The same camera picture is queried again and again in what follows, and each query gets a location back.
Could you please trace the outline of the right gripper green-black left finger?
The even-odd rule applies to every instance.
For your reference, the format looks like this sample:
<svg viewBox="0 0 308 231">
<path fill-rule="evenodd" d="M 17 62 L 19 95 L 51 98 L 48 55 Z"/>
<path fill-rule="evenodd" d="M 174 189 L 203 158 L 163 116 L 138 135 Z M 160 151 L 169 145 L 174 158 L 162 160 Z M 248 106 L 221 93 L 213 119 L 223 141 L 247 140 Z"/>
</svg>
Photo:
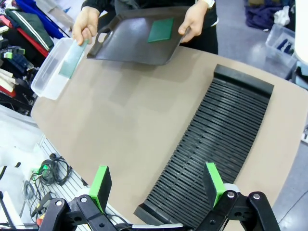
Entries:
<svg viewBox="0 0 308 231">
<path fill-rule="evenodd" d="M 88 225 L 92 231 L 115 231 L 114 224 L 105 214 L 112 187 L 108 166 L 100 166 L 88 194 L 67 202 L 63 198 L 50 201 L 40 231 L 75 231 L 79 225 Z"/>
</svg>

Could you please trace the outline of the person's left hand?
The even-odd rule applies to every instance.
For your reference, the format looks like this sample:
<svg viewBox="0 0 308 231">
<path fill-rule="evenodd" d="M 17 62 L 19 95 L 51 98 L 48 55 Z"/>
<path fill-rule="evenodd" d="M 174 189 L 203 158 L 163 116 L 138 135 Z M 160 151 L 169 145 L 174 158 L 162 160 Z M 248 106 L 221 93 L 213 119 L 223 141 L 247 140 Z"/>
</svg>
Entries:
<svg viewBox="0 0 308 231">
<path fill-rule="evenodd" d="M 204 17 L 209 5 L 204 0 L 198 0 L 191 6 L 179 26 L 178 33 L 182 35 L 181 43 L 187 43 L 194 37 L 201 35 Z"/>
</svg>

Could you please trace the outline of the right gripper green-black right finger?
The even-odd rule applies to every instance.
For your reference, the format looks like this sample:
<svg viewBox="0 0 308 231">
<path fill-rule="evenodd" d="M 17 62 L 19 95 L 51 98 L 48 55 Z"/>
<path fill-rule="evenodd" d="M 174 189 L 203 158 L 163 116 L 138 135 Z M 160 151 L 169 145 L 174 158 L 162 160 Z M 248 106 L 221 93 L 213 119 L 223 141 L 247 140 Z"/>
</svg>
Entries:
<svg viewBox="0 0 308 231">
<path fill-rule="evenodd" d="M 223 182 L 213 162 L 205 163 L 203 182 L 211 210 L 199 224 L 199 230 L 222 231 L 230 220 L 240 222 L 245 231 L 280 230 L 264 193 L 241 194 L 236 185 Z"/>
</svg>

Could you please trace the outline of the person's right hand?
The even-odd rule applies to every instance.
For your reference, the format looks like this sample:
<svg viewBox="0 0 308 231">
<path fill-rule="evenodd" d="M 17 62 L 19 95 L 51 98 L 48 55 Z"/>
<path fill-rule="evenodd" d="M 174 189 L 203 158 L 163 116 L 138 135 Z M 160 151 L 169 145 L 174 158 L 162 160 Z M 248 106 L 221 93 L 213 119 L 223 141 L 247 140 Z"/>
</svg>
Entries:
<svg viewBox="0 0 308 231">
<path fill-rule="evenodd" d="M 92 38 L 97 34 L 99 16 L 100 12 L 93 7 L 85 6 L 82 8 L 72 31 L 73 39 L 79 46 L 86 40 L 88 44 L 92 43 Z"/>
</svg>

